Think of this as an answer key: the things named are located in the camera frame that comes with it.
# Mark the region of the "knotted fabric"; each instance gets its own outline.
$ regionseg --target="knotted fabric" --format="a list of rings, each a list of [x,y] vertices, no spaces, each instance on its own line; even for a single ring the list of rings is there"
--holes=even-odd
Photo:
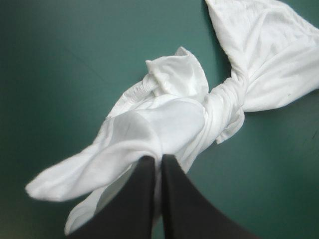
[[[231,77],[212,89],[189,51],[146,61],[149,73],[126,90],[92,145],[41,172],[31,197],[65,201],[92,192],[70,213],[68,234],[88,221],[101,195],[143,155],[174,154],[185,172],[214,141],[244,122],[244,112],[285,106],[319,87],[319,30],[275,0],[207,0]]]

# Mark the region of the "green surface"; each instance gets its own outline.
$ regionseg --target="green surface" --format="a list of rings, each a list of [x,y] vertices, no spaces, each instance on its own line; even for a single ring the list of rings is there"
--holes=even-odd
[[[317,0],[286,0],[319,27]],[[211,87],[229,63],[200,0],[0,0],[0,238],[62,239],[65,203],[29,198],[37,173],[95,138],[144,61],[179,46]],[[199,155],[189,176],[220,210],[264,239],[319,238],[319,92],[246,114]],[[162,239],[161,224],[154,239]]]

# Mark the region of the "green table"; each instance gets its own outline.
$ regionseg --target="green table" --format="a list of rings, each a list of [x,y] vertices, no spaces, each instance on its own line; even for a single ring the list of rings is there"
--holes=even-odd
[[[285,2],[319,27],[317,0]],[[147,73],[145,60],[182,45],[210,87],[230,74],[204,1],[1,0],[0,20],[1,239],[64,238],[67,215],[84,197],[40,202],[24,187],[92,142],[121,93]],[[189,176],[261,238],[319,238],[319,92],[246,114]]]

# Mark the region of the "black pointed edge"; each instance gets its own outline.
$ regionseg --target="black pointed edge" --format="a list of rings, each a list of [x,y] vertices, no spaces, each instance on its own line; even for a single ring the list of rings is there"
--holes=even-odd
[[[118,194],[69,239],[150,239],[155,186],[154,158],[143,156]]]
[[[165,239],[257,239],[212,206],[187,178],[174,155],[162,158]]]

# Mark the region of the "wrinkled fabric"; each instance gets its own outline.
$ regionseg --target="wrinkled fabric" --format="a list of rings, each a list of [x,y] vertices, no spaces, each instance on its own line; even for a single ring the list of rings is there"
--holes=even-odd
[[[244,122],[244,112],[276,109],[319,88],[319,30],[275,0],[207,0],[231,77],[209,93],[189,51],[146,61],[149,73],[123,93],[92,145],[44,170],[26,187],[31,197],[64,201],[92,192],[70,213],[69,234],[96,213],[101,195],[143,155],[159,165],[174,154],[187,172],[214,141]]]

